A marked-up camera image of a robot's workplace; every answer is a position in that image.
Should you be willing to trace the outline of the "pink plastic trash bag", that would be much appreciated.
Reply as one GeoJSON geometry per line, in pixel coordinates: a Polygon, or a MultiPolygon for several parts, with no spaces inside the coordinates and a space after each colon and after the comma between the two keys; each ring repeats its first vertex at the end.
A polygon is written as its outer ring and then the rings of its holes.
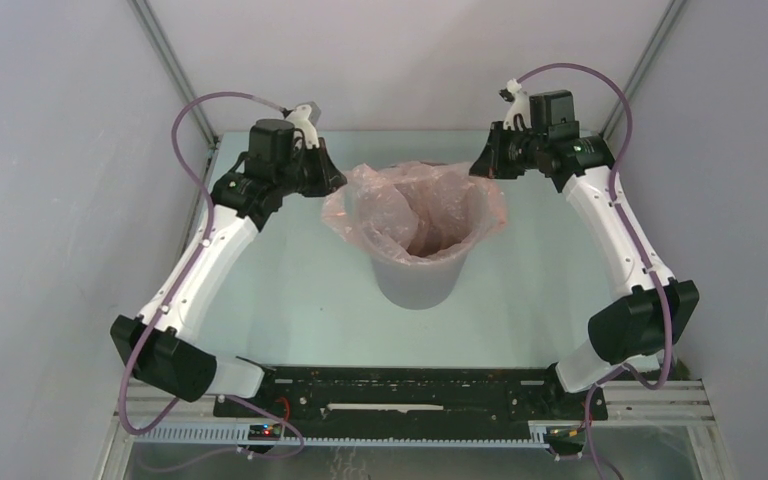
{"type": "Polygon", "coordinates": [[[362,164],[329,195],[321,218],[373,259],[400,265],[462,257],[507,226],[504,194],[470,174],[468,162],[409,161],[374,169],[362,164]]]}

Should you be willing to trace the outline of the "grey trash bin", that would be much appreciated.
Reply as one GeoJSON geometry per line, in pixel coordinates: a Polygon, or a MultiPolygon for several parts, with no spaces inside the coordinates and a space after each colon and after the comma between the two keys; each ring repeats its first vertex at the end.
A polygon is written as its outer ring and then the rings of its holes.
{"type": "Polygon", "coordinates": [[[442,303],[452,293],[469,253],[423,265],[387,263],[366,254],[377,285],[388,300],[406,309],[424,310],[442,303]]]}

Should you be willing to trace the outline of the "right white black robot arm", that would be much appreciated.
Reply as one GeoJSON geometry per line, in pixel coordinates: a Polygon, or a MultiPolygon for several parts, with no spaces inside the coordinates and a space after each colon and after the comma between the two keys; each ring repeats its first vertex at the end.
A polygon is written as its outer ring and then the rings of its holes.
{"type": "Polygon", "coordinates": [[[684,333],[700,295],[656,253],[622,191],[617,159],[598,135],[584,136],[573,95],[528,95],[511,80],[500,91],[509,108],[492,123],[470,173],[515,180],[536,170],[552,181],[600,247],[612,303],[590,318],[588,338],[554,366],[541,392],[545,411],[566,418],[590,388],[631,359],[668,355],[684,333]]]}

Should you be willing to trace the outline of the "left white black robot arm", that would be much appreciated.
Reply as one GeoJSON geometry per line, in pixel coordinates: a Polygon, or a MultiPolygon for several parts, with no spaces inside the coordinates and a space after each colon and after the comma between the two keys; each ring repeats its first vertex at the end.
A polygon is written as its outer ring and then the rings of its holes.
{"type": "Polygon", "coordinates": [[[199,348],[199,334],[231,267],[284,198],[326,197],[346,182],[313,121],[298,112],[257,121],[247,149],[214,183],[195,237],[159,292],[136,317],[114,321],[110,334],[127,375],[182,401],[233,395],[252,416],[271,412],[276,390],[263,381],[263,367],[199,348]]]}

